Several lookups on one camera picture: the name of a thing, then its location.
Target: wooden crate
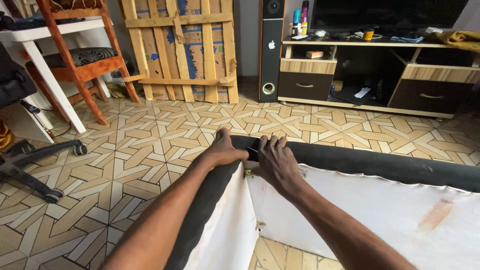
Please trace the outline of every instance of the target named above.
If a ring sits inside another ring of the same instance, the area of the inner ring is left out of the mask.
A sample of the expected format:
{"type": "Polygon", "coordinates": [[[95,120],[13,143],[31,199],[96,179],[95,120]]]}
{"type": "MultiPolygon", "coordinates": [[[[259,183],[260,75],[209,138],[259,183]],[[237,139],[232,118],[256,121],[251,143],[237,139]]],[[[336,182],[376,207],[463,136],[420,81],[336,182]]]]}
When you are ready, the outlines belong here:
{"type": "Polygon", "coordinates": [[[232,0],[184,3],[122,0],[140,70],[124,80],[142,83],[147,100],[238,103],[232,0]]]}

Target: black patterned cushion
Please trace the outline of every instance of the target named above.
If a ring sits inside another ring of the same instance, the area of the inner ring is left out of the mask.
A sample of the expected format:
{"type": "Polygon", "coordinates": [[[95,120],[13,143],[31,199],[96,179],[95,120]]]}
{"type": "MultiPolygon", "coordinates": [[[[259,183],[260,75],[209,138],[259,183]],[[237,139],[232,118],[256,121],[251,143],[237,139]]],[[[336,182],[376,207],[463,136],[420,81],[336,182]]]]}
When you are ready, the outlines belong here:
{"type": "MultiPolygon", "coordinates": [[[[69,50],[75,66],[81,67],[96,61],[118,56],[116,50],[112,48],[76,48],[69,50]]],[[[62,68],[66,67],[59,53],[46,55],[43,57],[48,67],[62,68]]]]}

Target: tower speaker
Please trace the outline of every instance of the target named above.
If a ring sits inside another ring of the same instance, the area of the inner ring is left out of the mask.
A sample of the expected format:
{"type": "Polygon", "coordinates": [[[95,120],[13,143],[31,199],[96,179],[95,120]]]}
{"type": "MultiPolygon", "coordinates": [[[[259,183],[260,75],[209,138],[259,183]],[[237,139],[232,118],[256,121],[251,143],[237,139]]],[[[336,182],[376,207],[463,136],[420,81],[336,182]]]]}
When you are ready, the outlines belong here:
{"type": "Polygon", "coordinates": [[[261,102],[276,100],[282,53],[285,0],[262,0],[260,7],[260,90],[261,102]]]}

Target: tv screen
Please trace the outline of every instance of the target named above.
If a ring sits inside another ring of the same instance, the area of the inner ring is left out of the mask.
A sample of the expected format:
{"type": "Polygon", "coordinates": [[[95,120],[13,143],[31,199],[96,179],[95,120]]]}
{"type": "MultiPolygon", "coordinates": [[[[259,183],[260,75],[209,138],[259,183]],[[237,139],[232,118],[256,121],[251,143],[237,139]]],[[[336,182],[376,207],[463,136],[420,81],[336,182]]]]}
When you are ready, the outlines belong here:
{"type": "Polygon", "coordinates": [[[315,0],[311,29],[451,28],[468,0],[315,0]]]}

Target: wooden chair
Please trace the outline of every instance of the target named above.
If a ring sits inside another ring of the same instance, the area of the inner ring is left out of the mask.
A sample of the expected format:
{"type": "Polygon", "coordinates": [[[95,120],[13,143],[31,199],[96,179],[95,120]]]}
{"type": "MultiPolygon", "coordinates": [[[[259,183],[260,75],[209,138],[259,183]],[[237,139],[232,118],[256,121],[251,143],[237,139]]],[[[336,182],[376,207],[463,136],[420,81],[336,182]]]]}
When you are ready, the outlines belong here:
{"type": "MultiPolygon", "coordinates": [[[[107,100],[107,97],[101,90],[97,77],[116,69],[120,69],[122,77],[128,77],[129,74],[125,62],[123,61],[117,38],[113,31],[112,22],[108,15],[105,1],[37,0],[37,4],[59,50],[58,54],[44,57],[50,70],[55,76],[55,79],[59,82],[74,82],[78,88],[79,94],[70,97],[70,103],[84,99],[95,119],[102,125],[108,125],[108,121],[98,109],[91,96],[93,93],[98,93],[101,100],[107,100]],[[84,3],[86,3],[86,5],[92,4],[93,6],[85,7],[84,3]],[[105,32],[107,33],[112,48],[80,48],[69,51],[55,20],[90,16],[102,16],[103,24],[105,25],[105,32]],[[77,54],[79,51],[80,53],[86,53],[87,56],[92,57],[87,57],[83,60],[80,59],[82,60],[80,61],[77,54]],[[72,54],[76,56],[75,62],[72,58],[72,54]],[[94,87],[87,89],[85,82],[90,80],[94,87]]],[[[38,87],[51,103],[54,111],[62,116],[62,118],[66,118],[67,114],[59,105],[33,63],[27,63],[26,67],[36,81],[38,87]]],[[[133,88],[133,84],[131,82],[125,82],[125,86],[132,101],[140,103],[140,99],[133,88]]]]}

